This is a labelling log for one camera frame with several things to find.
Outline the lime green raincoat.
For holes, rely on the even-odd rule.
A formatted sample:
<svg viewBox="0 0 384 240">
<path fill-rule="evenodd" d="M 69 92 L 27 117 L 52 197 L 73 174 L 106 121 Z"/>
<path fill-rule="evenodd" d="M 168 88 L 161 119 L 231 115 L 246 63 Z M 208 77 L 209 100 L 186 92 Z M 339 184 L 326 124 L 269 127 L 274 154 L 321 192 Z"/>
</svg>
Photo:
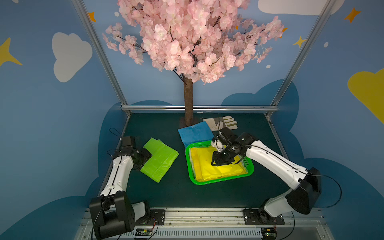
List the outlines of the lime green raincoat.
<svg viewBox="0 0 384 240">
<path fill-rule="evenodd" d="M 159 183 L 179 156 L 179 153 L 165 145 L 161 140 L 153 138 L 144 145 L 144 148 L 152 154 L 152 157 L 144 164 L 140 172 Z"/>
</svg>

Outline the green plastic basket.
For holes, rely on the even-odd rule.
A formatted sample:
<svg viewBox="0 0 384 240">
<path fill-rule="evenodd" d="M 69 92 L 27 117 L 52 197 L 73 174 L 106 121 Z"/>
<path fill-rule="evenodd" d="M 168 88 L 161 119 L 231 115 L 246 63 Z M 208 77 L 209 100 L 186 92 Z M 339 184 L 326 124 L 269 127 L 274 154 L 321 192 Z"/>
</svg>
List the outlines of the green plastic basket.
<svg viewBox="0 0 384 240">
<path fill-rule="evenodd" d="M 238 178 L 249 177 L 254 173 L 254 165 L 247 158 L 235 157 L 240 161 L 237 165 L 215 167 L 211 165 L 213 152 L 211 141 L 193 143 L 185 150 L 189 177 L 195 185 L 208 185 Z"/>
</svg>

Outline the large yellow raincoat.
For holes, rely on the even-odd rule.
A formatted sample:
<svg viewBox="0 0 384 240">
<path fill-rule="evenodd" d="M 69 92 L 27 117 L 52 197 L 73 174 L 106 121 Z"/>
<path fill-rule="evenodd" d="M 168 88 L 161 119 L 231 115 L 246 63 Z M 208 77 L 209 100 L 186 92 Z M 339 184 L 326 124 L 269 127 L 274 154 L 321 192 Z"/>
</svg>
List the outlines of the large yellow raincoat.
<svg viewBox="0 0 384 240">
<path fill-rule="evenodd" d="M 204 183 L 207 181 L 218 180 L 218 179 L 227 178 L 227 177 L 245 175 L 248 173 L 247 169 L 244 167 L 243 164 L 226 165 L 226 166 L 220 166 L 218 168 L 219 170 L 216 172 L 209 172 L 209 171 L 206 172 L 204 170 L 195 171 L 192 164 L 195 180 L 199 183 Z"/>
</svg>

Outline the blue raincoat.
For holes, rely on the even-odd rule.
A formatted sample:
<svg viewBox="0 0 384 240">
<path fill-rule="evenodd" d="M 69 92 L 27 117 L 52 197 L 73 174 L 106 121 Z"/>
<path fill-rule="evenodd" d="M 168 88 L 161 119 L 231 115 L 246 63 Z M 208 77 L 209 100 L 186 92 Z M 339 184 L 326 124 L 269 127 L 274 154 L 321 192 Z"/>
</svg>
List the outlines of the blue raincoat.
<svg viewBox="0 0 384 240">
<path fill-rule="evenodd" d="M 211 141 L 214 137 L 209 125 L 204 121 L 190 127 L 178 129 L 178 132 L 185 148 L 190 144 Z"/>
</svg>

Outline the small neon yellow raincoat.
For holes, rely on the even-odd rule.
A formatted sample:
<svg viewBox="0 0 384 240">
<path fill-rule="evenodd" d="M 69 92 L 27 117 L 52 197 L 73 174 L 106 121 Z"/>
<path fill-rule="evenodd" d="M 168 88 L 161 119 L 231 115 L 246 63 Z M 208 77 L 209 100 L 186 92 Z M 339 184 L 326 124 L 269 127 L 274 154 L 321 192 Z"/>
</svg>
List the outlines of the small neon yellow raincoat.
<svg viewBox="0 0 384 240">
<path fill-rule="evenodd" d="M 218 152 L 214 147 L 190 148 L 190 160 L 195 171 L 216 172 L 218 167 L 212 166 L 213 153 Z"/>
</svg>

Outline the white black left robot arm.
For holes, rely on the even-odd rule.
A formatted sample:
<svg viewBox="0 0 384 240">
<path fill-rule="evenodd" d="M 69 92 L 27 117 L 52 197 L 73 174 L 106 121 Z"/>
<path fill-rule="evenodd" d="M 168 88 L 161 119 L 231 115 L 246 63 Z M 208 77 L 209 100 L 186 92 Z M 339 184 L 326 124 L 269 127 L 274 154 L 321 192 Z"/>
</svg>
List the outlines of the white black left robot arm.
<svg viewBox="0 0 384 240">
<path fill-rule="evenodd" d="M 149 204 L 132 204 L 126 190 L 131 171 L 140 171 L 151 157 L 147 149 L 136 147 L 135 137 L 121 138 L 120 148 L 113 154 L 112 168 L 105 187 L 90 202 L 92 238 L 104 240 L 119 236 L 132 232 L 136 224 L 150 221 Z"/>
</svg>

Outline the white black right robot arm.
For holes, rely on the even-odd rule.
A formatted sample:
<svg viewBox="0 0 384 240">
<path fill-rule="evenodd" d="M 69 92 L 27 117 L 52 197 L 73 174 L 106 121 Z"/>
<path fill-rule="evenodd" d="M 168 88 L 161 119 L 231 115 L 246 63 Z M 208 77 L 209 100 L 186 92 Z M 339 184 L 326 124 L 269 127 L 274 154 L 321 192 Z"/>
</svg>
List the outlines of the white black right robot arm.
<svg viewBox="0 0 384 240">
<path fill-rule="evenodd" d="M 285 193 L 266 200 L 256 212 L 263 224 L 271 224 L 275 218 L 288 212 L 308 215 L 322 192 L 320 172 L 299 166 L 267 147 L 249 133 L 237 136 L 228 128 L 223 128 L 213 137 L 212 166 L 220 167 L 236 164 L 235 157 L 247 157 L 278 176 L 288 186 Z"/>
</svg>

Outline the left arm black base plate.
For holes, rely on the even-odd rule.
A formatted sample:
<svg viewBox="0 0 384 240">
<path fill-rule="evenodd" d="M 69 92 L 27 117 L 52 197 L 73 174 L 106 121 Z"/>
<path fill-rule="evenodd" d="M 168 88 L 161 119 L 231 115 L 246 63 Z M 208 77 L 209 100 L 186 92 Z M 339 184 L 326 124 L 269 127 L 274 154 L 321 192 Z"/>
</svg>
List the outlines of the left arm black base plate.
<svg viewBox="0 0 384 240">
<path fill-rule="evenodd" d="M 150 213 L 146 213 L 143 217 L 136 221 L 136 226 L 163 226 L 165 224 L 166 210 L 164 209 L 151 209 Z"/>
</svg>

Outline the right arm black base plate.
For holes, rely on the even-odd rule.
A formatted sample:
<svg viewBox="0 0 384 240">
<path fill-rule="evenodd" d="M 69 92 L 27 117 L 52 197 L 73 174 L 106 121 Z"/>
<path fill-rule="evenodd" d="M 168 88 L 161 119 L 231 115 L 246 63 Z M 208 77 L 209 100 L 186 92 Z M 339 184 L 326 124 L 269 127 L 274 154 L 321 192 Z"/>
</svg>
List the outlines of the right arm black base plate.
<svg viewBox="0 0 384 240">
<path fill-rule="evenodd" d="M 259 210 L 245 208 L 243 210 L 243 218 L 245 224 L 248 225 L 277 225 L 282 226 L 285 224 L 285 220 L 282 215 L 276 218 L 270 217 L 267 213 L 260 213 Z"/>
</svg>

